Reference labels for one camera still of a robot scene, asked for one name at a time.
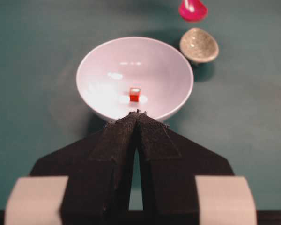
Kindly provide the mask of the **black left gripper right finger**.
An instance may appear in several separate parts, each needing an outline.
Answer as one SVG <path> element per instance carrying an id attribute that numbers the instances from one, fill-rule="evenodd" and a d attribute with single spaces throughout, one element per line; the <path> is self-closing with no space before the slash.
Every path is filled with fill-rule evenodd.
<path id="1" fill-rule="evenodd" d="M 142 113 L 137 119 L 143 210 L 150 225 L 255 225 L 248 182 L 224 157 Z"/>

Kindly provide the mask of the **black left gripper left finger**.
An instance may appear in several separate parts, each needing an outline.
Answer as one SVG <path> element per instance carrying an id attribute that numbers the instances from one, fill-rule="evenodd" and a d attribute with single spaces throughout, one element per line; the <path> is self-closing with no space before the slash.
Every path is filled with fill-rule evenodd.
<path id="1" fill-rule="evenodd" d="M 137 112 L 38 159 L 20 177 L 5 209 L 7 225 L 106 225 L 127 211 Z"/>

